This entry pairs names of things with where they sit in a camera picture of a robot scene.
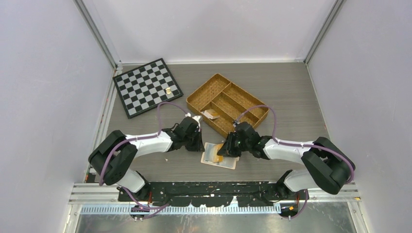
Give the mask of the beige leather card holder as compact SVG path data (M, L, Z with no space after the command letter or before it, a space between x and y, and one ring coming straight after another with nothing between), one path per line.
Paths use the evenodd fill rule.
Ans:
M201 163L227 169L235 169L239 158L218 155L217 152L222 146L223 144L205 143L205 151L202 153Z

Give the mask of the white card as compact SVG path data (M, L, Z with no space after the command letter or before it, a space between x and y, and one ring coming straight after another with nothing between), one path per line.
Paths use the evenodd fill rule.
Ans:
M220 117L220 114L213 109L206 109L201 112L206 118L214 120Z

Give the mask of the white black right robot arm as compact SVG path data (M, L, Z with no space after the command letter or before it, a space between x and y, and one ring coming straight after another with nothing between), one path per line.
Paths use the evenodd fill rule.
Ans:
M261 136L247 122L236 124L217 151L219 156L240 157L249 152L264 160L285 160L302 164L304 169L288 170L274 184L274 193L290 199L297 192L311 188L336 195L354 178L356 166L329 139L295 142L274 136Z

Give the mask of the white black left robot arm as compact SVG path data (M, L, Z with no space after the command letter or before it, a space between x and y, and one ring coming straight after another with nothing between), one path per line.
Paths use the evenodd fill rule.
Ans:
M126 135L115 130L89 155L88 162L106 185L117 184L130 191L138 201L149 195L147 181L130 168L135 158L156 152L170 152L184 147L187 151L204 151L201 116L186 116L180 123L158 133Z

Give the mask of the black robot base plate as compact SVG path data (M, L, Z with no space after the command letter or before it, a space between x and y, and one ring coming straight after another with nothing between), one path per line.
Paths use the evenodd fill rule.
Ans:
M221 207L237 202L239 207L265 207L278 201L304 201L304 191L294 193L274 182L151 182L133 193L119 187L120 202L148 201L154 207Z

